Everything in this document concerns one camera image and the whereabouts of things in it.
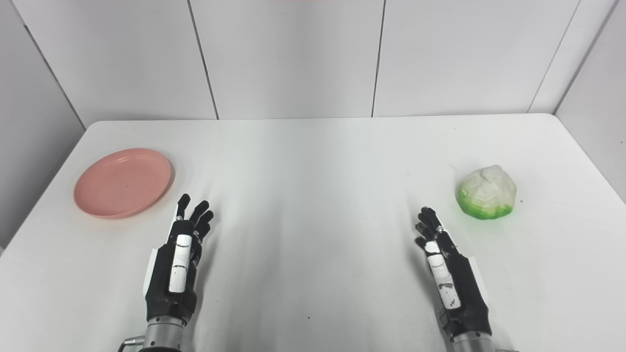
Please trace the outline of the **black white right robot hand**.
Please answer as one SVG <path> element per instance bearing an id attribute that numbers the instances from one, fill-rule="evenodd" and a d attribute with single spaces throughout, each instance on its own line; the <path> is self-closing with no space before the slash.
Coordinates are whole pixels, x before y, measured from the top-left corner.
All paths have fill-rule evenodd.
<path id="1" fill-rule="evenodd" d="M 425 254 L 443 312 L 442 328 L 454 340 L 463 334 L 492 335 L 488 306 L 479 289 L 470 260 L 461 254 L 434 209 L 424 206 L 415 225 L 415 243 Z"/>

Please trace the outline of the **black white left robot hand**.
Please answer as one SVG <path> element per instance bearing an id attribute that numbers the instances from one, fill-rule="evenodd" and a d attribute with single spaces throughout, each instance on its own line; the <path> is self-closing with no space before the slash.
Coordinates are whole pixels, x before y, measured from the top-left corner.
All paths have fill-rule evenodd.
<path id="1" fill-rule="evenodd" d="M 181 196 L 166 242 L 155 252 L 144 294 L 148 321 L 168 316 L 180 319 L 186 325 L 195 313 L 198 265 L 214 213 L 209 209 L 209 202 L 202 200 L 186 217 L 185 210 L 190 201 L 188 194 Z"/>

